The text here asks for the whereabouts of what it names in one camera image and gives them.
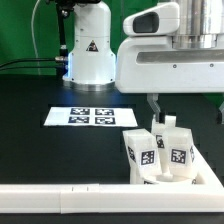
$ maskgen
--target green background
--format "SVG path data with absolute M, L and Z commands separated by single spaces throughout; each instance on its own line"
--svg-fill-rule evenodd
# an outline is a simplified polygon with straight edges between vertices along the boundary
M 120 43 L 126 38 L 122 21 L 127 16 L 157 4 L 157 0 L 104 0 L 112 12 L 111 49 L 117 53 Z M 31 36 L 31 17 L 36 0 L 1 0 L 0 4 L 0 64 L 18 58 L 35 57 Z M 73 48 L 73 16 L 65 20 L 66 40 L 69 51 Z M 35 37 L 39 57 L 59 55 L 59 38 L 55 4 L 46 5 L 42 0 L 35 17 Z M 45 69 L 42 74 L 55 74 Z M 37 69 L 4 71 L 4 74 L 38 74 Z M 217 106 L 222 103 L 221 94 L 207 94 Z

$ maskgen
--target white cube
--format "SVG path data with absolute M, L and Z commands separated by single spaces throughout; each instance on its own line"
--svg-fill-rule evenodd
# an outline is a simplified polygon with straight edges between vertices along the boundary
M 148 179 L 141 180 L 144 184 L 159 184 L 175 187 L 176 185 L 192 185 L 195 184 L 195 180 L 173 176 L 172 174 L 166 173 L 158 176 L 152 176 Z
M 124 131 L 130 166 L 136 165 L 142 178 L 162 173 L 156 139 L 145 131 Z
M 163 133 L 163 140 L 168 149 L 170 173 L 174 176 L 195 179 L 197 167 L 191 130 L 168 128 Z
M 161 161 L 162 172 L 168 172 L 168 151 L 165 148 L 163 141 L 163 132 L 166 128 L 175 127 L 176 126 L 176 117 L 175 116 L 165 116 L 165 123 L 156 122 L 155 116 L 152 120 L 152 130 L 151 133 L 156 137 L 158 151 Z
M 140 176 L 138 168 L 132 167 L 130 170 L 130 184 L 156 184 L 156 176 L 144 179 Z

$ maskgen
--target black table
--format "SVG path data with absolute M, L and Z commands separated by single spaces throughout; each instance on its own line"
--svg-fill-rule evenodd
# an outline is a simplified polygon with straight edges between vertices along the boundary
M 223 183 L 224 126 L 200 94 L 162 94 L 159 104 L 191 128 L 195 145 Z M 127 128 L 44 127 L 52 106 L 122 107 L 134 110 L 138 128 L 150 131 L 146 94 L 74 91 L 51 76 L 0 77 L 1 184 L 123 184 L 129 164 L 122 137 Z M 0 223 L 223 223 L 223 214 L 0 215 Z

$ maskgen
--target black cable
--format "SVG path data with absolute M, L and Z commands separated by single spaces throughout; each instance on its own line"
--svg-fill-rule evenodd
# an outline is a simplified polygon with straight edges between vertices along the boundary
M 67 57 L 68 56 L 68 48 L 66 46 L 66 38 L 65 38 L 65 27 L 64 27 L 64 17 L 62 15 L 61 6 L 56 4 L 56 11 L 58 17 L 58 31 L 59 31 L 59 41 L 60 41 L 60 56 Z
M 16 59 L 13 61 L 6 62 L 0 65 L 0 68 L 6 67 L 8 65 L 23 63 L 23 62 L 50 62 L 55 61 L 55 58 L 24 58 L 24 59 Z
M 26 69 L 26 68 L 64 68 L 64 66 L 20 66 L 20 67 L 9 67 L 9 68 L 0 68 L 1 71 L 12 70 L 12 69 Z

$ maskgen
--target white paper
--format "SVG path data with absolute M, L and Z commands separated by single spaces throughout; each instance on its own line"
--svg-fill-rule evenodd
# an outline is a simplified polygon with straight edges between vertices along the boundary
M 52 107 L 44 126 L 137 127 L 128 108 Z

